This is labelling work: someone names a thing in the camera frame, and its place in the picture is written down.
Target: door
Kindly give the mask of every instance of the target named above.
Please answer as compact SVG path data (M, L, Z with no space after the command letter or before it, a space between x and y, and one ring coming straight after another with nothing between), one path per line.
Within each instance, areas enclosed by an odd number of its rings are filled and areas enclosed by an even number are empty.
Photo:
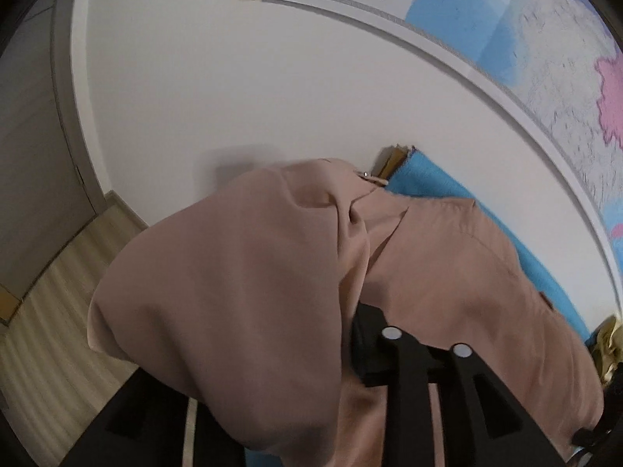
M24 21L0 57L0 284L21 298L94 215L60 125L52 9Z

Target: brown fabric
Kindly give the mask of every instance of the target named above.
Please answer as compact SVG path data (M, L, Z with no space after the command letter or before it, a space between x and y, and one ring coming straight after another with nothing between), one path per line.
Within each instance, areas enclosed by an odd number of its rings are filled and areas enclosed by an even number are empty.
M339 160L249 172L143 232L88 339L288 467L379 466L385 393L348 360L359 299L422 343L472 345L563 455L602 413L588 351L474 201L392 195Z

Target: folded cloth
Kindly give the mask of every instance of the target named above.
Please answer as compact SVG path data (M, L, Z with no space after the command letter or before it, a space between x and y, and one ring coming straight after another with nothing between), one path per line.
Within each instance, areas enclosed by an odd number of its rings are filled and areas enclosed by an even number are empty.
M249 172L142 232L88 341L286 467L378 467L386 392L350 367L358 301L429 346L471 345L562 455L601 416L589 352L473 200L394 195L339 160Z
M462 184L455 181L419 151L414 152L394 173L389 181L387 190L401 195L409 195L410 197L474 198ZM517 250L521 269L532 284L534 284L535 288L547 296L554 307L567 319L582 340L587 341L591 333L562 287L551 276L538 258L515 237L515 234L513 234L495 214L488 210L487 207L482 205L478 200L477 202L478 206L487 213L507 237L510 238Z

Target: light wood floor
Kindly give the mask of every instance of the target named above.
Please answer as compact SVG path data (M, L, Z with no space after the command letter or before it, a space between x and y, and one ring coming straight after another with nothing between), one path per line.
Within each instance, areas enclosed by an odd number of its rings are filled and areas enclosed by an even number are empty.
M86 312L108 265L140 231L110 207L41 275L0 339L4 413L40 467L58 465L135 370L89 349Z

